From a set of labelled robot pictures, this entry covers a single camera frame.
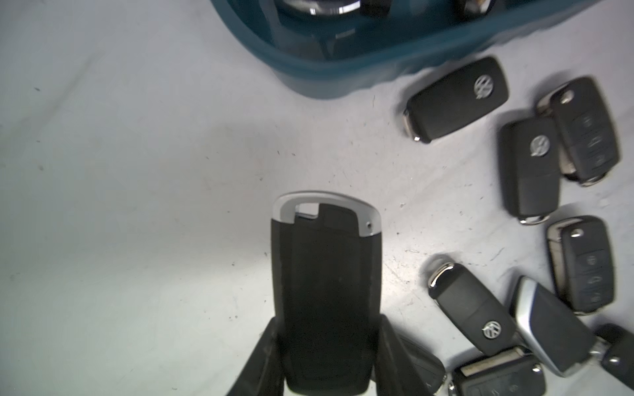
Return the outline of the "black smart key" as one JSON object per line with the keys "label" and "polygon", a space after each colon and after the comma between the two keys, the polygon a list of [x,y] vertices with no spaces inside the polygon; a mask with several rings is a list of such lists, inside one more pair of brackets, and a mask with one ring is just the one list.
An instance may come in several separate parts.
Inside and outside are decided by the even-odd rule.
{"label": "black smart key", "polygon": [[328,191],[276,199],[271,220],[277,345],[288,387],[358,395],[369,385],[381,304],[381,216]]}

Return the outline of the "chrome black car key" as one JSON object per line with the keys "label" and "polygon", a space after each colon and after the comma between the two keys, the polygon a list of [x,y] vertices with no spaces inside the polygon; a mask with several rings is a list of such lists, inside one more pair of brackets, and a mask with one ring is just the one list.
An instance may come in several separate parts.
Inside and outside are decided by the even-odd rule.
{"label": "chrome black car key", "polygon": [[342,17],[354,13],[384,17],[391,10],[391,0],[279,0],[276,6],[285,12],[309,17]]}

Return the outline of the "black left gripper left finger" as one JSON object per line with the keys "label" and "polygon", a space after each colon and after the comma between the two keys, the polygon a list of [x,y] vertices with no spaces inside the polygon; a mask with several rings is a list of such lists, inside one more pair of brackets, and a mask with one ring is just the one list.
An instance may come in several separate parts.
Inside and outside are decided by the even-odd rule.
{"label": "black left gripper left finger", "polygon": [[284,389],[277,324],[271,318],[227,396],[280,396]]}

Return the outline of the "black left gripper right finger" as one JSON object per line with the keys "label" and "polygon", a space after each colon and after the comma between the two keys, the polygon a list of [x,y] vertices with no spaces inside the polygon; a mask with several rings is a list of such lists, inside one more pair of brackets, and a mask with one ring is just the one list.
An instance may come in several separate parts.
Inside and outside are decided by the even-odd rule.
{"label": "black left gripper right finger", "polygon": [[378,396],[431,394],[384,314],[379,320],[374,371]]}

